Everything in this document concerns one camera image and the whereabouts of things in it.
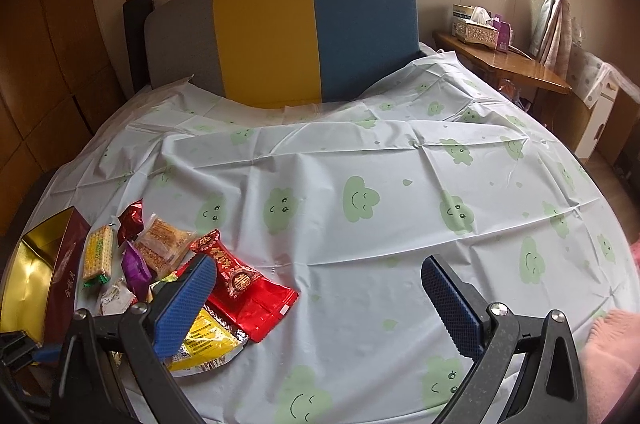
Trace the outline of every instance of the snack wrapper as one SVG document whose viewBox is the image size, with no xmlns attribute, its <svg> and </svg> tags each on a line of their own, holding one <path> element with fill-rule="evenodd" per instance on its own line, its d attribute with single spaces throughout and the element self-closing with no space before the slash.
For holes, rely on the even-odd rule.
<svg viewBox="0 0 640 424">
<path fill-rule="evenodd" d="M 110 226 L 94 230 L 86 239 L 82 266 L 82 282 L 85 287 L 104 284 L 110 280 L 114 241 L 114 230 Z"/>
<path fill-rule="evenodd" d="M 133 292 L 127 288 L 124 278 L 115 281 L 111 288 L 100 298 L 100 312 L 103 316 L 124 314 L 133 303 L 137 302 Z"/>
<path fill-rule="evenodd" d="M 135 247 L 146 264 L 162 278 L 182 261 L 194 236 L 194 232 L 177 229 L 153 214 L 148 228 L 136 238 Z"/>
<path fill-rule="evenodd" d="M 175 271 L 173 271 L 168 276 L 165 276 L 161 280 L 158 280 L 155 283 L 152 283 L 149 286 L 149 289 L 151 290 L 151 298 L 153 299 L 153 296 L 157 295 L 160 292 L 160 289 L 164 287 L 167 283 L 171 283 L 172 281 L 176 281 L 177 279 L 178 279 L 178 275 L 175 273 Z"/>
<path fill-rule="evenodd" d="M 153 275 L 134 245 L 128 241 L 123 245 L 122 272 L 127 280 L 127 285 L 136 298 L 145 300 Z"/>
<path fill-rule="evenodd" d="M 245 266 L 224 245 L 220 245 L 220 232 L 216 229 L 191 242 L 192 252 L 203 252 L 216 261 L 218 274 L 223 277 L 230 298 L 237 298 L 245 292 L 259 274 Z"/>
<path fill-rule="evenodd" d="M 121 246 L 125 240 L 135 240 L 136 236 L 145 228 L 142 221 L 142 198 L 122 211 L 118 220 L 120 221 L 118 246 Z"/>
<path fill-rule="evenodd" d="M 242 330 L 234 332 L 213 309 L 204 306 L 167 368 L 175 377 L 212 370 L 235 357 L 246 341 Z"/>
<path fill-rule="evenodd" d="M 219 230 L 215 229 L 207 236 L 210 236 L 211 241 L 214 242 L 212 249 L 219 248 L 230 255 L 220 240 Z M 196 248 L 195 252 L 202 252 L 202 250 Z M 234 259 L 242 267 L 250 269 L 240 259 Z M 183 273 L 185 268 L 186 264 L 177 270 L 178 276 Z M 255 274 L 256 277 L 247 289 L 236 298 L 229 295 L 225 282 L 216 282 L 208 302 L 240 327 L 249 336 L 249 339 L 259 343 L 289 311 L 299 294 L 289 287 L 278 285 L 266 279 L 259 272 L 255 272 Z"/>
</svg>

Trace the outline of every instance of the red snack bag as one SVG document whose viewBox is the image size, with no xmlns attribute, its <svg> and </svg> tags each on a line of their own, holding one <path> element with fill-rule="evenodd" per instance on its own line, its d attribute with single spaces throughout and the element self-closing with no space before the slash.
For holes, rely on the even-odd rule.
<svg viewBox="0 0 640 424">
<path fill-rule="evenodd" d="M 220 242 L 220 231 L 217 229 L 197 238 L 189 246 L 192 252 L 203 252 L 216 261 L 218 274 L 225 279 L 226 290 L 230 298 L 237 298 L 245 292 L 251 282 L 259 274 L 251 267 L 247 267 L 231 254 Z"/>
<path fill-rule="evenodd" d="M 118 229 L 118 246 L 125 240 L 135 240 L 145 228 L 142 221 L 142 198 L 122 211 L 118 217 L 120 228 Z"/>
<path fill-rule="evenodd" d="M 226 281 L 216 282 L 216 286 L 209 295 L 207 303 L 221 311 L 246 333 L 252 341 L 259 343 L 284 317 L 289 308 L 298 299 L 299 294 L 293 289 L 269 281 L 262 274 L 233 256 L 220 241 L 220 232 L 217 229 L 210 232 L 207 237 L 210 238 L 208 242 L 205 242 L 208 248 L 222 250 L 225 255 L 233 257 L 233 260 L 239 266 L 255 273 L 255 277 L 242 295 L 235 298 L 229 295 Z M 192 244 L 191 250 L 204 252 L 201 250 L 203 248 L 202 244 L 198 246 L 196 242 Z M 186 264 L 178 269 L 178 276 L 185 268 Z"/>
</svg>

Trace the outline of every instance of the headboard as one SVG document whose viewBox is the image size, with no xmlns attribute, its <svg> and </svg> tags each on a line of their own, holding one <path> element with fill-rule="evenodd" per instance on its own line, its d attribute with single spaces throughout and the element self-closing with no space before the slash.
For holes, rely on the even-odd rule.
<svg viewBox="0 0 640 424">
<path fill-rule="evenodd" d="M 351 100 L 419 57 L 415 0 L 171 0 L 146 18 L 153 87 L 250 106 Z"/>
</svg>

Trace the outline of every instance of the clear plastic wrapper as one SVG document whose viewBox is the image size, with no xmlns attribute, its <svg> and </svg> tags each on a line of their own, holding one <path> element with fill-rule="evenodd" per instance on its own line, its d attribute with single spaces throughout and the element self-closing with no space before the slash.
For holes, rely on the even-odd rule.
<svg viewBox="0 0 640 424">
<path fill-rule="evenodd" d="M 103 316 L 123 314 L 137 301 L 135 294 L 127 288 L 124 278 L 120 278 L 100 298 L 100 312 Z"/>
<path fill-rule="evenodd" d="M 195 235 L 195 232 L 177 229 L 153 214 L 134 245 L 146 264 L 163 278 L 180 264 Z"/>
</svg>

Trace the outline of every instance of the dark bed post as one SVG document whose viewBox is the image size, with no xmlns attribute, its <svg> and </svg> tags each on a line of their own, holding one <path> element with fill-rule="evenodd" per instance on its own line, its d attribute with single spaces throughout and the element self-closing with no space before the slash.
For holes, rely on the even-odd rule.
<svg viewBox="0 0 640 424">
<path fill-rule="evenodd" d="M 124 35 L 127 41 L 134 92 L 139 92 L 150 82 L 149 67 L 146 62 L 145 20 L 153 10 L 153 0 L 127 0 L 122 4 Z"/>
</svg>

